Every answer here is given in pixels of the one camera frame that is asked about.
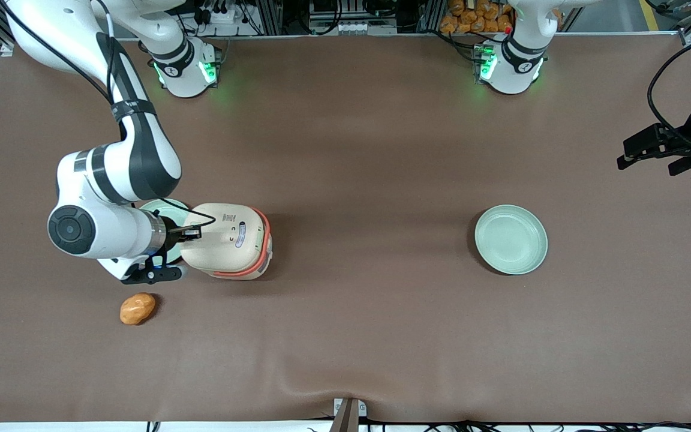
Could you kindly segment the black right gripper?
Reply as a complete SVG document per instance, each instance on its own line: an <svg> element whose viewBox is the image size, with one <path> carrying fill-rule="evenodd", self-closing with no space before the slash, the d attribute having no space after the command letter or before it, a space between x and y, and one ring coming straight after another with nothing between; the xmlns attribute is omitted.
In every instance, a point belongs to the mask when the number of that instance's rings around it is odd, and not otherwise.
<svg viewBox="0 0 691 432"><path fill-rule="evenodd" d="M166 228L166 238L163 243L164 250L172 249L177 243L195 241L202 238L200 225L182 227L168 217L163 217L163 222Z"/></svg>

